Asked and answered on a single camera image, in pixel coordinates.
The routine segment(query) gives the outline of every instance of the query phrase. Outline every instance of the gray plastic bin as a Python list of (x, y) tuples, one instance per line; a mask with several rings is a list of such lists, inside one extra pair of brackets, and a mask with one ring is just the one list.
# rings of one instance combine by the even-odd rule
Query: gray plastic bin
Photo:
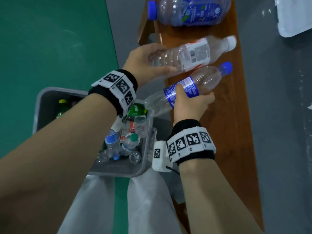
[[(75, 101), (84, 98), (88, 92), (81, 90), (71, 90), (57, 87), (48, 87), (38, 94), (36, 100), (35, 117), (33, 125), (33, 134), (55, 119), (58, 108), (58, 101), (66, 99), (68, 101)], [(89, 175), (97, 176), (111, 176), (111, 177), (137, 177), (141, 175), (146, 169), (146, 162), (148, 157), (148, 141), (151, 135), (151, 128), (153, 126), (153, 117), (150, 113), (147, 114), (149, 125), (148, 136), (144, 138), (142, 144), (142, 159), (138, 165), (130, 163), (128, 157), (122, 156), (120, 160), (109, 161), (104, 164), (93, 164), (89, 171)]]

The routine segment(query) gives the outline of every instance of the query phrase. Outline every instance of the black wristband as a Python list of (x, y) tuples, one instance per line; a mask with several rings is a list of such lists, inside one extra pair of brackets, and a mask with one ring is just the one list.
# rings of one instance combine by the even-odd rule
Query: black wristband
[[(131, 81), (131, 83), (133, 84), (133, 89), (135, 90), (135, 92), (138, 89), (138, 82), (136, 81), (135, 77), (128, 72), (127, 70), (123, 70), (123, 69), (119, 69), (116, 70), (120, 73), (123, 73), (127, 76), (127, 78)], [(119, 103), (119, 99), (115, 97), (114, 94), (112, 94), (112, 92), (110, 91), (110, 89), (102, 87), (100, 85), (94, 86), (89, 90), (89, 95), (90, 94), (100, 94), (103, 97), (107, 98), (108, 101), (111, 102), (111, 104), (115, 107), (116, 111), (117, 111), (117, 115), (123, 114), (123, 109)]]
[[(182, 130), (193, 128), (196, 126), (201, 126), (201, 124), (199, 123), (199, 121), (194, 120), (194, 119), (187, 119), (187, 120), (180, 121), (173, 127), (171, 135), (169, 136), (168, 140), (171, 137), (173, 137), (175, 134), (181, 132)], [(200, 151), (196, 153), (191, 153), (190, 155), (186, 157), (182, 157), (178, 161), (176, 161), (176, 163), (179, 166), (182, 162), (185, 162), (191, 159), (196, 159), (196, 158), (205, 158), (205, 159), (209, 158), (209, 159), (215, 160), (215, 154), (212, 150), (204, 150), (204, 151)]]

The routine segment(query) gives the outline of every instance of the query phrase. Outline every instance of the green mat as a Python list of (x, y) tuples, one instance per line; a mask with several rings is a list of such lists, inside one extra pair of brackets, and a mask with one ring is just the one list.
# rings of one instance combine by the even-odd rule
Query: green mat
[[(89, 90), (118, 64), (105, 0), (1, 0), (0, 12), (1, 158), (31, 136), (43, 88)], [(113, 233), (128, 232), (128, 184), (115, 180)]]

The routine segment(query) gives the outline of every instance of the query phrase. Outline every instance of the gray floor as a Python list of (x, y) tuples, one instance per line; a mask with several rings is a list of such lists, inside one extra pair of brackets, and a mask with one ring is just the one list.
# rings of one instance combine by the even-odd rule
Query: gray floor
[[(145, 0), (106, 2), (122, 67), (138, 47)], [(279, 36), (274, 0), (236, 0), (236, 11), (266, 233), (311, 233), (312, 31)], [(153, 82), (138, 97), (163, 87)]]

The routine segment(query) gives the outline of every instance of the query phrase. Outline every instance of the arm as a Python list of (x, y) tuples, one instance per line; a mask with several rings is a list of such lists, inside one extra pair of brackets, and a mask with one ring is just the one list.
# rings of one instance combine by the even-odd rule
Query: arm
[[(132, 51), (124, 70), (141, 87), (176, 71), (152, 67), (150, 44)], [(117, 116), (102, 95), (91, 94), (0, 160), (0, 232), (56, 233)]]
[[(175, 123), (199, 121), (214, 95), (188, 98), (176, 87)], [(263, 233), (212, 159), (191, 159), (179, 165), (192, 233)]]

